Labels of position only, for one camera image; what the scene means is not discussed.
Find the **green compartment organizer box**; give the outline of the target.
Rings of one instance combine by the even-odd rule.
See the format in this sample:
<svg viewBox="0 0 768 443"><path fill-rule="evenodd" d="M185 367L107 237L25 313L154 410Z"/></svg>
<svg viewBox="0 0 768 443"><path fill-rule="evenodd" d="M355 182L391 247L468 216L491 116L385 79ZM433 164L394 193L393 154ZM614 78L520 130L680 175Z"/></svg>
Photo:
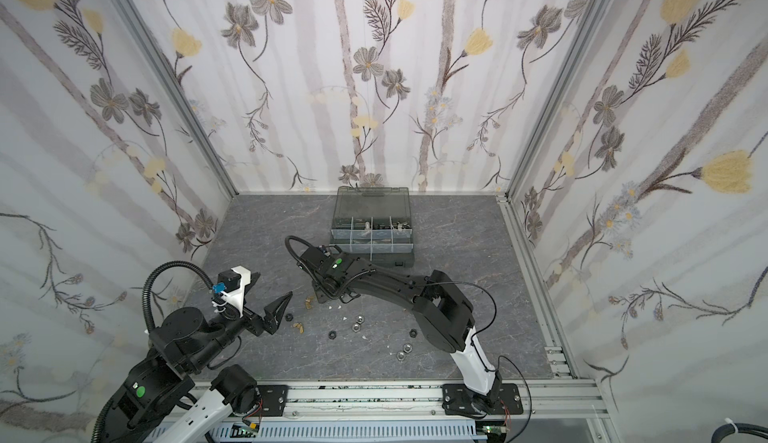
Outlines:
<svg viewBox="0 0 768 443"><path fill-rule="evenodd" d="M383 267L415 262L410 193L405 187L340 187L330 242Z"/></svg>

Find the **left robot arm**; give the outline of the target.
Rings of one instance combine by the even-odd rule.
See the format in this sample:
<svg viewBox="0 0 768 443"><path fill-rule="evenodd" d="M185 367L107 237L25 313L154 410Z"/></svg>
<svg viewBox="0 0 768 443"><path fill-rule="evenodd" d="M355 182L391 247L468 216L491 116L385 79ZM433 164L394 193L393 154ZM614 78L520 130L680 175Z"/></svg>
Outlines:
<svg viewBox="0 0 768 443"><path fill-rule="evenodd" d="M154 283L162 273L175 268L192 271L206 285L215 309L213 318L206 318L196 307L182 307L161 323L155 321L151 307ZM261 387L240 365L216 360L229 345L241 343L243 332L260 336L278 331L293 295L286 293L266 305L263 314L255 313L246 306L245 297L259 277L238 266L211 280L199 266L187 261L170 261L154 269L141 295L149 350L100 410L92 441L145 441L183 405L183 398L190 396L195 386L194 376L205 369L216 372L216 377L200 397L192 398L183 417L160 435L160 441L211 441L211 431L229 416L242 420L282 416L287 386Z"/></svg>

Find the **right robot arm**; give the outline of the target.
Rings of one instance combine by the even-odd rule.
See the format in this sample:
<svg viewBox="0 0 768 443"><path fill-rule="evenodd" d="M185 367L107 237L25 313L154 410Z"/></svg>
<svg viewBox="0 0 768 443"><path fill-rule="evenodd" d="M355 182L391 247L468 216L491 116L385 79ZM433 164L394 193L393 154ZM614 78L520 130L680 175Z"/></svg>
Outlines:
<svg viewBox="0 0 768 443"><path fill-rule="evenodd" d="M442 408L449 416L484 419L495 415L532 414L532 395L527 383L519 389L503 381L482 349L474 307L444 272L426 276L397 273L354 256L337 245L314 246L297 236L285 238L285 246L297 266L311 280L320 303L349 303L371 296L394 304L413 315L420 334L436 349L450 355L462 376L460 384L442 386Z"/></svg>

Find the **silver nut pair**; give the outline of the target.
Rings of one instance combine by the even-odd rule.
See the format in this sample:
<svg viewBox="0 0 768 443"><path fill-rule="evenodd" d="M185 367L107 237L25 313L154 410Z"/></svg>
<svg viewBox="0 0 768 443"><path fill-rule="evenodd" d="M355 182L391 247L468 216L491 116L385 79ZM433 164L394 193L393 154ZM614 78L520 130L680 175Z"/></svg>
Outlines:
<svg viewBox="0 0 768 443"><path fill-rule="evenodd" d="M402 346L402 349L397 352L396 359L399 362L403 362L412 351L413 351L413 346L410 343L405 343Z"/></svg>

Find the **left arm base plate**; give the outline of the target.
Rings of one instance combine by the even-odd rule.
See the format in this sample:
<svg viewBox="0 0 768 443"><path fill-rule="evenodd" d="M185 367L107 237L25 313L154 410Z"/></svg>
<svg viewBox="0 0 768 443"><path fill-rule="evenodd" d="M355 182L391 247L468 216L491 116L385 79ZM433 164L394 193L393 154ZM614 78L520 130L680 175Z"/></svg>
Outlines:
<svg viewBox="0 0 768 443"><path fill-rule="evenodd" d="M288 385L260 385L258 387L260 402L254 412L255 416L282 417L288 400Z"/></svg>

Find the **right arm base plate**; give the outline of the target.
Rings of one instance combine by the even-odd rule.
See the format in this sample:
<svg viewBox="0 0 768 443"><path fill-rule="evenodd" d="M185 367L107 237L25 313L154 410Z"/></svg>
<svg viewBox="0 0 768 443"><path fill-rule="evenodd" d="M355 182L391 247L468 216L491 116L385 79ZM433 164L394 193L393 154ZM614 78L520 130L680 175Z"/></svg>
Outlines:
<svg viewBox="0 0 768 443"><path fill-rule="evenodd" d="M474 392L464 384L444 384L441 391L442 408L446 415L478 419L524 413L523 398L518 386L512 383L502 383L488 395Z"/></svg>

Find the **aluminium front rail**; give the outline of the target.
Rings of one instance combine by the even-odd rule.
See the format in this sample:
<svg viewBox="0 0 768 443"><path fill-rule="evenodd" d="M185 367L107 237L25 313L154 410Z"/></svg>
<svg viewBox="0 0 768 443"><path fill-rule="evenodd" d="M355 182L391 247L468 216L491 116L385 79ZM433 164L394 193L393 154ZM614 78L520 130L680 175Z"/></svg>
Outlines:
<svg viewBox="0 0 768 443"><path fill-rule="evenodd" d="M266 403L264 421L448 419L453 403L440 380L285 381L287 393ZM607 419L608 405L589 379L507 380L493 419Z"/></svg>

